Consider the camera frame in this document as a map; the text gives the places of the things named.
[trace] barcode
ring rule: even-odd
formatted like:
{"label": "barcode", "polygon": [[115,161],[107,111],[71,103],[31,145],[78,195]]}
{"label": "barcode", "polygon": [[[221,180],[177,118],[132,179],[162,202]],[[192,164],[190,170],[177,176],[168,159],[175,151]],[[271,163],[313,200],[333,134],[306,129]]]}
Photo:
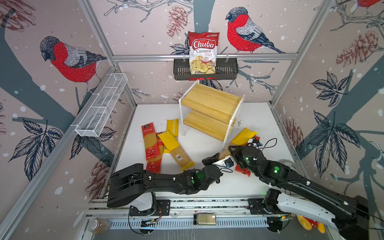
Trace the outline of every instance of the barcode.
{"label": "barcode", "polygon": [[176,158],[179,160],[179,161],[181,161],[183,158],[180,156],[180,154],[177,154],[176,155]]}

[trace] glass jar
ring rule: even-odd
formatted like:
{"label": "glass jar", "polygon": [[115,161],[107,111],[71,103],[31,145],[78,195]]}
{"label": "glass jar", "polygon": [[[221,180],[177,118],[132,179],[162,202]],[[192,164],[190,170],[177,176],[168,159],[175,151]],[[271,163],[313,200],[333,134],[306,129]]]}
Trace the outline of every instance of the glass jar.
{"label": "glass jar", "polygon": [[106,234],[111,226],[112,222],[108,219],[97,217],[88,221],[87,229],[93,234]]}

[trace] white table surface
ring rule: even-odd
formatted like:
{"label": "white table surface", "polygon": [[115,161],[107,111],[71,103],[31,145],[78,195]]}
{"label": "white table surface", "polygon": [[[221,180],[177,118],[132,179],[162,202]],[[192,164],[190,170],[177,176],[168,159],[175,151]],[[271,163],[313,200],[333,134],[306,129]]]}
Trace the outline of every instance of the white table surface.
{"label": "white table surface", "polygon": [[[153,122],[156,132],[166,130],[167,119],[180,118],[178,104],[141,104],[137,106],[127,139],[122,149],[115,171],[129,167],[135,163],[143,163],[146,167],[145,148],[141,126]],[[258,132],[260,142],[265,144],[269,139],[276,137],[275,147],[263,150],[268,160],[279,161],[288,159],[293,162],[292,156],[277,126],[275,119],[267,103],[243,103],[237,116],[237,121],[228,137],[230,142],[243,128]],[[195,129],[189,129],[185,136],[179,130],[178,141],[189,157],[195,162],[195,168],[204,167],[201,160],[218,153],[223,143]],[[170,154],[163,154],[161,173],[178,174],[181,168]],[[194,195],[183,195],[185,197],[241,197],[252,195],[265,195],[270,187],[261,182],[258,177],[248,177],[240,172],[223,173],[220,183],[213,183],[208,190],[200,191]],[[157,197],[181,196],[171,192],[156,192]]]}

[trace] wall-mounted basket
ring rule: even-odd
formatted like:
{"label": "wall-mounted basket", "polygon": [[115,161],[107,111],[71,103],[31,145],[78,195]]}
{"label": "wall-mounted basket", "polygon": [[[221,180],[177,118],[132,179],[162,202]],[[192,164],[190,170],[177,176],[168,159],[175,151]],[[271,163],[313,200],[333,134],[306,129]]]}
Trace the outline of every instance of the wall-mounted basket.
{"label": "wall-mounted basket", "polygon": [[124,73],[112,73],[107,83],[97,94],[92,106],[88,109],[78,126],[76,133],[80,136],[99,137],[107,120],[127,84]]}
{"label": "wall-mounted basket", "polygon": [[175,80],[233,80],[239,72],[237,58],[217,58],[216,73],[213,74],[191,74],[189,69],[189,58],[175,58],[173,61],[173,73]]}

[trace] white wire mesh basket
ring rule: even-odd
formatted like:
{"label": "white wire mesh basket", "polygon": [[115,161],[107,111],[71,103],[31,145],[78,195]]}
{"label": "white wire mesh basket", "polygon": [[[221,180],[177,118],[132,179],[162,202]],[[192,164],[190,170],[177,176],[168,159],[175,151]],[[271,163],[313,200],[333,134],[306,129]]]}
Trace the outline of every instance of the white wire mesh basket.
{"label": "white wire mesh basket", "polygon": [[110,75],[107,83],[97,94],[93,104],[76,127],[77,134],[81,137],[100,136],[127,81],[127,76],[124,73],[112,73]]}

